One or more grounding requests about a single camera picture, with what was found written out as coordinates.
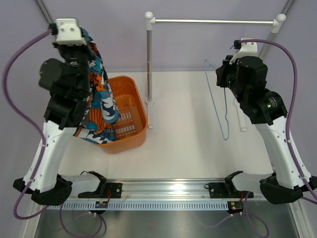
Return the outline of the colourful patterned shorts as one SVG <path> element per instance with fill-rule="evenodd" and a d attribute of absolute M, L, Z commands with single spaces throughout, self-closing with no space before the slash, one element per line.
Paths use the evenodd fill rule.
<path fill-rule="evenodd" d="M 118 140 L 114 124 L 121 115 L 97 45 L 88 31 L 84 27 L 80 28 L 93 56 L 88 62 L 91 95 L 83 120 L 73 136 L 94 144 L 112 143 Z"/>

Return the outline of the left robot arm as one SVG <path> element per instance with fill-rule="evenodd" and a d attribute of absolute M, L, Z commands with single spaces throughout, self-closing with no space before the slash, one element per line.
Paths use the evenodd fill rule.
<path fill-rule="evenodd" d="M 41 65 L 39 86 L 48 90 L 41 140 L 33 163 L 13 187 L 31 195 L 39 205 L 58 206 L 69 196 L 99 198 L 106 193 L 106 178 L 94 171 L 79 176 L 58 174 L 70 139 L 79 132 L 91 95 L 88 62 L 93 55 L 88 46 L 54 44 L 64 61 L 48 59 Z"/>

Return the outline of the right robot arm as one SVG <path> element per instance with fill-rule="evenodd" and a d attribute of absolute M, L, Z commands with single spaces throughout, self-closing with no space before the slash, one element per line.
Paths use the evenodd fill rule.
<path fill-rule="evenodd" d="M 235 197 L 241 191 L 262 194 L 272 204 L 293 203 L 316 189 L 317 178 L 303 164 L 300 175 L 287 145 L 287 110 L 281 96 L 266 88 L 267 66 L 256 56 L 235 59 L 227 55 L 216 70 L 216 84 L 229 88 L 240 109 L 263 138 L 272 174 L 236 171 L 225 178 L 224 191 Z"/>

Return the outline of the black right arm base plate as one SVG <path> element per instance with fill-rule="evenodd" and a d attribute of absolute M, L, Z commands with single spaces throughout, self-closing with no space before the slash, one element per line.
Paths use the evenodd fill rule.
<path fill-rule="evenodd" d="M 248 193 L 229 187 L 225 182 L 205 183 L 204 188 L 209 191 L 210 198 L 245 198 Z"/>

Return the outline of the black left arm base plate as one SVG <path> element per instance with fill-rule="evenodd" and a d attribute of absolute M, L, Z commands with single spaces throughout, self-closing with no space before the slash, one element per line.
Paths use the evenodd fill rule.
<path fill-rule="evenodd" d="M 93 192 L 83 192 L 78 194 L 78 198 L 121 198 L 122 183 L 101 182 L 97 190 Z"/>

